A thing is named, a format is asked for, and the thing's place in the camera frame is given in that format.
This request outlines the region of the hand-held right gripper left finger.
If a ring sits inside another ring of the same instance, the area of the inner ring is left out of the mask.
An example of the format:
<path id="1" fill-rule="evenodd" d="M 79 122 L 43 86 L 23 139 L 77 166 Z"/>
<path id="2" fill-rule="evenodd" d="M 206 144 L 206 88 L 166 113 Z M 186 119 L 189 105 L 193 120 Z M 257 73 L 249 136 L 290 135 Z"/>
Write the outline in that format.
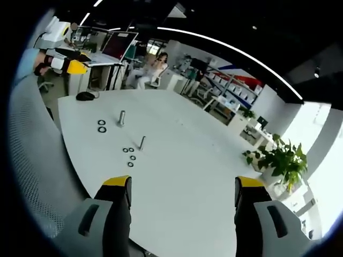
<path id="1" fill-rule="evenodd" d="M 65 218 L 65 256 L 129 256 L 131 224 L 129 175 L 106 180 Z"/>

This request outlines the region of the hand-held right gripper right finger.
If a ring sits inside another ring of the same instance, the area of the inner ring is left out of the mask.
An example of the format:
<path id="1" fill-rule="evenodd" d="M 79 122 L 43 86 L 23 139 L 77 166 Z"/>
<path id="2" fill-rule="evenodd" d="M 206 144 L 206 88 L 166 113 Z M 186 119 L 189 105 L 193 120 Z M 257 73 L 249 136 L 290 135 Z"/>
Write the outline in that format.
<path id="1" fill-rule="evenodd" d="M 236 256 L 301 256 L 307 249 L 299 218 L 258 179 L 235 178 L 234 224 Z"/>

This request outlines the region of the person's left hand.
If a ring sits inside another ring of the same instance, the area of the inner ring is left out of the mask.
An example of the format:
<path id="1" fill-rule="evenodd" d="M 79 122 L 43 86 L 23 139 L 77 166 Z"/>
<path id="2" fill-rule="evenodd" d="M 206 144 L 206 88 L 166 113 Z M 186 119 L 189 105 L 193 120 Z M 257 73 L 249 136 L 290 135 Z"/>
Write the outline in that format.
<path id="1" fill-rule="evenodd" d="M 34 63 L 34 74 L 36 76 L 44 75 L 50 68 L 53 56 L 39 54 Z"/>

